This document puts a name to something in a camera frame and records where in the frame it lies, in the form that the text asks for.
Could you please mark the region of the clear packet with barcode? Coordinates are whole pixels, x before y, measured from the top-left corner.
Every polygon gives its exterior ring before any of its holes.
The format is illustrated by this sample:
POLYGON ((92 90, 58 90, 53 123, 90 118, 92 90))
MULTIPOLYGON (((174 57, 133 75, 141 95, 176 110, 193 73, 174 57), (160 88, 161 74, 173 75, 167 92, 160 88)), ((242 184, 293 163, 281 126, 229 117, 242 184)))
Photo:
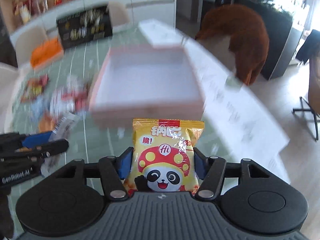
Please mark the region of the clear packet with barcode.
MULTIPOLYGON (((70 112, 64 113, 53 129, 49 142, 68 139, 71 130, 76 126, 79 120, 80 116, 76 114, 72 114, 70 112)), ((41 165, 41 174, 43 177, 48 177, 58 169, 60 156, 61 153, 44 159, 44 163, 41 165)))

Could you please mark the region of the yellow panda snack bag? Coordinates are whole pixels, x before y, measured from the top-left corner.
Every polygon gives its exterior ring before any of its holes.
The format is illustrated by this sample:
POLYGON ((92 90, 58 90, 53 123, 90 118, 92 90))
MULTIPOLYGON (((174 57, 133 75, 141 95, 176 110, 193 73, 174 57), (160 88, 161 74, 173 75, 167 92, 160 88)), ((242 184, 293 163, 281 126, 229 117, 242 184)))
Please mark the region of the yellow panda snack bag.
POLYGON ((135 192, 195 194, 199 182, 194 146, 204 130, 195 120, 135 118, 131 170, 124 180, 129 195, 135 192))

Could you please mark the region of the white red snack bag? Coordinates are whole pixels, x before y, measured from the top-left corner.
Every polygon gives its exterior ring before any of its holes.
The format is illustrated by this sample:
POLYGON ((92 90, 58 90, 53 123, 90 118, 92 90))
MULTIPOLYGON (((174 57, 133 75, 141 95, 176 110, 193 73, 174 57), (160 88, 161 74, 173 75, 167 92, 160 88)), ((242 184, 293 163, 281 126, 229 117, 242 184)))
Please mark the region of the white red snack bag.
POLYGON ((64 113, 79 113, 87 108, 88 86, 79 79, 69 79, 65 86, 52 94, 49 113, 57 118, 64 113))

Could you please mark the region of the red chicken snack pouch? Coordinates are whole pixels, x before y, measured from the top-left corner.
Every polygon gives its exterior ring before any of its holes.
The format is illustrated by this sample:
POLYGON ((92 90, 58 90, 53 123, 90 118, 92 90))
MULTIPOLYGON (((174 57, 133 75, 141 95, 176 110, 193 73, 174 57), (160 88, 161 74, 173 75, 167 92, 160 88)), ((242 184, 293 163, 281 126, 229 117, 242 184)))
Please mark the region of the red chicken snack pouch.
POLYGON ((21 96, 21 102, 28 102, 37 99, 37 97, 44 92, 48 82, 48 74, 29 79, 21 96))

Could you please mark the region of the green grid tablecloth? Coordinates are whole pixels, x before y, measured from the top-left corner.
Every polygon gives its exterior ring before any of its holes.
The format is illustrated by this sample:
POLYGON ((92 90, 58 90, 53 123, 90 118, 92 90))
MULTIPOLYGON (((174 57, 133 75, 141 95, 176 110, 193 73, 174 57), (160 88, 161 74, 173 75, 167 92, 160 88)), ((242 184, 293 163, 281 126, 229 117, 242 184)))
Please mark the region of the green grid tablecloth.
POLYGON ((61 92, 69 81, 81 85, 90 85, 100 70, 103 60, 110 48, 129 45, 142 45, 147 41, 138 28, 134 27, 112 38, 100 39, 75 48, 67 49, 62 59, 39 71, 30 72, 21 82, 24 88, 32 77, 48 75, 49 82, 44 93, 35 102, 21 102, 22 92, 16 96, 12 106, 13 120, 7 131, 21 134, 40 133, 41 120, 53 130, 61 124, 59 131, 69 142, 68 151, 46 159, 42 165, 42 174, 34 179, 12 188, 10 200, 16 203, 25 191, 36 185, 44 177, 74 159, 84 159, 86 163, 95 163, 107 155, 119 156, 132 145, 132 127, 99 128, 90 114, 81 110, 79 113, 63 113, 61 117, 51 118, 48 113, 52 95, 61 92))

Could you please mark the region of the pink open gift box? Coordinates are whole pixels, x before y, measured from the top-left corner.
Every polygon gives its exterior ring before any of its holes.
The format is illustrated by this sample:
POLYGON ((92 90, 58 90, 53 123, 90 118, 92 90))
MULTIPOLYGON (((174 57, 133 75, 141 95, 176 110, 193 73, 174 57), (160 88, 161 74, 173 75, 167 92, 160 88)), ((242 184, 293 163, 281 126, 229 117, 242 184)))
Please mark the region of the pink open gift box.
POLYGON ((126 127, 134 118, 201 120, 204 94, 182 46, 109 49, 89 94, 100 128, 126 127))

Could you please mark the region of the orange tissue box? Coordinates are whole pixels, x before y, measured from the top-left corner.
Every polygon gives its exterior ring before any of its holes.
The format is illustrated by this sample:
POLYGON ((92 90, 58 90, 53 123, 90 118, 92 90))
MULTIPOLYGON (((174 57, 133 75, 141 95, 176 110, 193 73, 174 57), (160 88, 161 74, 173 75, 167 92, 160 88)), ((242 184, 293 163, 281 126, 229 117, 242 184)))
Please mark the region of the orange tissue box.
POLYGON ((49 39, 36 47, 30 58, 31 67, 41 69, 61 59, 64 55, 63 47, 58 37, 49 39))

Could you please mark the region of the beige dining chair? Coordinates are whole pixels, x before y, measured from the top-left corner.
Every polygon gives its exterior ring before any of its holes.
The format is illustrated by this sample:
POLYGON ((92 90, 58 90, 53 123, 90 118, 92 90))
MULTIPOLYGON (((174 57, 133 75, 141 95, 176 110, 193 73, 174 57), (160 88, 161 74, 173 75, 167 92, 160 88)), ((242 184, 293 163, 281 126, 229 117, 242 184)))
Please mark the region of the beige dining chair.
POLYGON ((43 42, 48 40, 44 27, 39 25, 22 29, 10 36, 15 49, 18 68, 30 63, 32 52, 43 42))
POLYGON ((110 1, 108 3, 108 12, 113 33, 119 33, 132 27, 129 13, 122 3, 110 1))

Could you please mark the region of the black plum snack bag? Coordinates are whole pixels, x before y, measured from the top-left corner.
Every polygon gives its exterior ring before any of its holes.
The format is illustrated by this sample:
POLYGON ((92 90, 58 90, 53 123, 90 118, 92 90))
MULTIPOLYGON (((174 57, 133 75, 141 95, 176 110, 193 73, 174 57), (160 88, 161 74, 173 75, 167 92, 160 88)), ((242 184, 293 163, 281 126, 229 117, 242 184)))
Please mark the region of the black plum snack bag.
POLYGON ((62 16, 56 26, 64 50, 113 35, 108 4, 62 16))

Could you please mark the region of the brown fuzzy chair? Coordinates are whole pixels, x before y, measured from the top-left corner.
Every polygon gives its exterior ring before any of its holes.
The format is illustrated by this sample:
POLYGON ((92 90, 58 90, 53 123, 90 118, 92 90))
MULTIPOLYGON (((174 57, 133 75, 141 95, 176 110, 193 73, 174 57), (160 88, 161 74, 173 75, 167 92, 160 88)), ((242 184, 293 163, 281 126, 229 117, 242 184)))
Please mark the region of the brown fuzzy chair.
POLYGON ((241 4, 210 9, 195 40, 218 36, 230 37, 228 50, 235 56, 236 77, 245 85, 252 85, 266 62, 270 45, 262 17, 241 4))

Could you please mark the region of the black cabinet with plants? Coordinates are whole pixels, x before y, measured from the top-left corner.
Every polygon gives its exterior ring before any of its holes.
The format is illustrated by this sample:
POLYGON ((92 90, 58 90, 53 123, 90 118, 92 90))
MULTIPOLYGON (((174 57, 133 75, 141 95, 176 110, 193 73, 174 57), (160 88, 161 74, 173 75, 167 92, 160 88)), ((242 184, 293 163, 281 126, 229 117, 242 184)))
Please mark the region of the black cabinet with plants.
POLYGON ((266 80, 276 79, 284 75, 290 57, 293 55, 289 45, 292 20, 283 12, 271 8, 261 0, 235 0, 257 12, 263 19, 270 39, 270 46, 261 75, 266 80))

